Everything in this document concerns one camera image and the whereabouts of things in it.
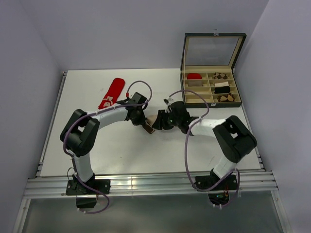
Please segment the beige sock brown toe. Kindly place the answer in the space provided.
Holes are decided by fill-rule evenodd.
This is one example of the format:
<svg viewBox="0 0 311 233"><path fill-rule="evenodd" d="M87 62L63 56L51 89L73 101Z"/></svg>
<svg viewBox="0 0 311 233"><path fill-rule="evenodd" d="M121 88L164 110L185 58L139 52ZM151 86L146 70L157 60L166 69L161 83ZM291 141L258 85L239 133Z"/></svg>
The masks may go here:
<svg viewBox="0 0 311 233"><path fill-rule="evenodd" d="M153 128L153 124L155 123L156 119L157 115L150 115L146 118L143 128L147 133L152 134L155 131Z"/></svg>

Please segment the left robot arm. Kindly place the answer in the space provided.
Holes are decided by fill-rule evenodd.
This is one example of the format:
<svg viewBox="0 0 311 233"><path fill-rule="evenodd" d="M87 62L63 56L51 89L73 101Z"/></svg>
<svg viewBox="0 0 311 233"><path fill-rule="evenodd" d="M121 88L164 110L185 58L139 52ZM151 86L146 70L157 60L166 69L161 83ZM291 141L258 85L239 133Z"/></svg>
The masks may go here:
<svg viewBox="0 0 311 233"><path fill-rule="evenodd" d="M146 117L143 110L148 99L136 92L131 98L120 100L110 107L96 112L77 109L73 112L60 134L63 151L69 155L77 188L84 194L94 190L94 172L90 162L90 152L95 144L98 131L116 122L131 121L133 125L144 125Z"/></svg>

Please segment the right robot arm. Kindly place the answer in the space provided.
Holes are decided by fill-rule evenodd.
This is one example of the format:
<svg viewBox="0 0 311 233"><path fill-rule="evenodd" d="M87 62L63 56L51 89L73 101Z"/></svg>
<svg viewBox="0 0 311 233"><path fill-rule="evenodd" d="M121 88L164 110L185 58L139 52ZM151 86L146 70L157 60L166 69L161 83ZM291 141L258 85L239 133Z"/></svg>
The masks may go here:
<svg viewBox="0 0 311 233"><path fill-rule="evenodd" d="M165 110L158 110L156 115L147 117L147 122L155 130L178 127L188 136L214 137L223 152L210 173L210 183L215 189L226 185L226 174L233 171L242 158L257 146L256 138L237 116L232 115L226 119L191 116L182 101L169 104Z"/></svg>

